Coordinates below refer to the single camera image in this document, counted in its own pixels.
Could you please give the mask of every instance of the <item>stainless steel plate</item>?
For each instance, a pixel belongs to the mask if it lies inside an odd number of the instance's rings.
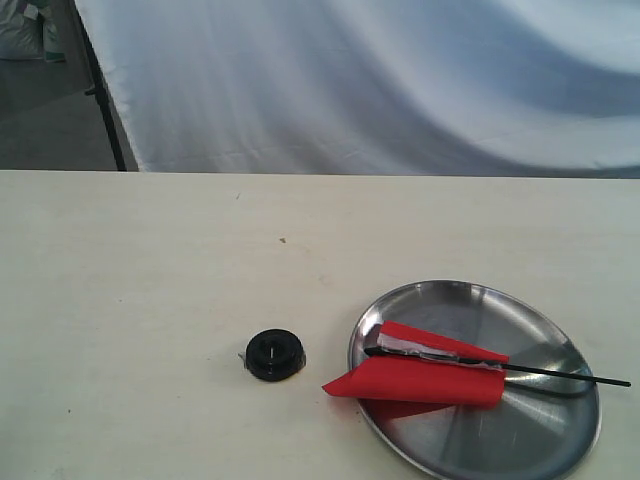
[[[567,336],[540,313],[480,285],[428,281],[378,299],[358,321],[349,368],[366,356],[376,325],[393,320],[507,354],[511,363],[591,375]],[[361,401],[364,417],[395,451],[442,479],[540,480],[567,475],[600,430],[597,387],[509,372],[492,410]]]

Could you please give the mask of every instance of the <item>black cap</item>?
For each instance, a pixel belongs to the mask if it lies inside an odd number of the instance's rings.
[[[287,330],[265,330],[247,345],[245,366],[261,380],[279,382],[300,371],[304,364],[302,343]]]

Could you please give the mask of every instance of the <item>floor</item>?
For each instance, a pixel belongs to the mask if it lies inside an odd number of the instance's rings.
[[[100,109],[73,86],[65,63],[0,60],[0,169],[115,170]]]

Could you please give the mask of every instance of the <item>white curtain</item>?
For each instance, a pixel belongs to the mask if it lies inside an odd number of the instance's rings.
[[[640,177],[640,1],[76,1],[141,170]]]

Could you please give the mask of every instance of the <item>red cloth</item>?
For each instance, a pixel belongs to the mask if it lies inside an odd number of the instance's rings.
[[[506,355],[395,322],[385,322],[380,333],[455,352],[461,357],[500,362],[509,360]],[[491,408],[502,397],[504,378],[503,370],[380,356],[366,359],[357,368],[322,388],[329,395],[339,397]]]

